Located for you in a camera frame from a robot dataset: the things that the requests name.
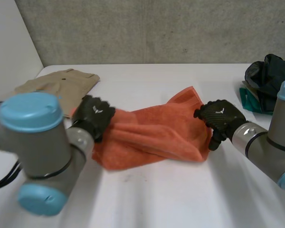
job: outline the khaki pants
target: khaki pants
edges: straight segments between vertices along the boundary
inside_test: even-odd
[[[70,118],[71,110],[79,106],[81,99],[98,81],[98,75],[68,69],[29,80],[15,88],[15,92],[41,91],[53,94],[58,98],[64,116]]]

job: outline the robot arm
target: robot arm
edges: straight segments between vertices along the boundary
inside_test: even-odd
[[[102,112],[93,112],[92,104]],[[37,215],[58,214],[114,113],[107,102],[86,96],[65,130],[53,95],[26,93],[0,102],[0,150],[15,153],[27,177],[19,204]]]
[[[195,117],[213,129],[211,150],[229,138],[235,148],[285,190],[285,81],[278,93],[268,131],[246,121],[239,110],[225,100],[202,106]]]

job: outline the white tabletop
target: white tabletop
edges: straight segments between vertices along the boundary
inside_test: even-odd
[[[98,74],[101,81],[89,94],[128,111],[164,104],[194,86],[203,102],[227,99],[248,120],[268,128],[270,116],[241,107],[238,88],[248,66],[49,66],[40,76],[68,68]],[[0,152],[0,178],[14,161]],[[23,180],[21,175],[0,190],[0,228],[285,228],[285,192],[227,141],[204,163],[165,160],[108,172],[89,159],[67,205],[51,218],[17,205]]]

